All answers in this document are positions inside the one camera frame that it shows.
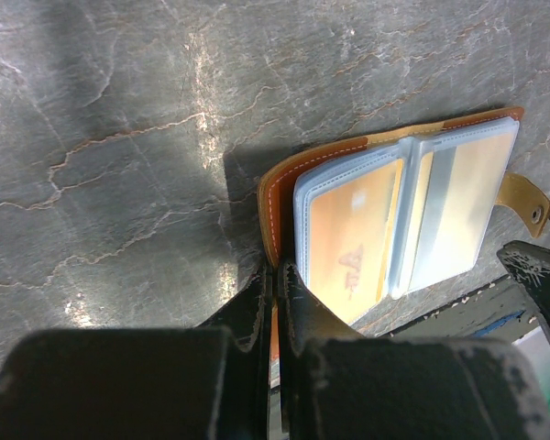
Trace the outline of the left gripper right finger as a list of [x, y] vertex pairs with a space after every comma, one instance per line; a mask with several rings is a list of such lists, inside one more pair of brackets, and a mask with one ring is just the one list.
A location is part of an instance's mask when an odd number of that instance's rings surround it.
[[283, 430], [293, 439], [550, 439], [528, 360], [488, 338], [367, 338], [279, 265]]

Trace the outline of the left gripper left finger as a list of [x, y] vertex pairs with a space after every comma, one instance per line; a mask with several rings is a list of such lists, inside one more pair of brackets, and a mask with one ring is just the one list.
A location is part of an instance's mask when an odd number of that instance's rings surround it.
[[190, 328], [50, 329], [0, 370], [0, 439], [264, 439], [270, 270]]

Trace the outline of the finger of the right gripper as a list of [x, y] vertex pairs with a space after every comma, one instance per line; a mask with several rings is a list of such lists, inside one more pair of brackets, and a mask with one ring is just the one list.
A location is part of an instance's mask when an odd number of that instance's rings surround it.
[[497, 256], [528, 298], [550, 344], [550, 249], [512, 241], [504, 245]]

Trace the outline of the brown leather card holder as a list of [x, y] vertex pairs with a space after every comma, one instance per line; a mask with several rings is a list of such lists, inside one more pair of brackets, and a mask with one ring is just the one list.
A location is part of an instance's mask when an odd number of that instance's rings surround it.
[[504, 107], [288, 157], [258, 185], [269, 263], [289, 260], [351, 325], [386, 298], [471, 270], [495, 206], [539, 237], [550, 200], [507, 169], [522, 118], [521, 107]]

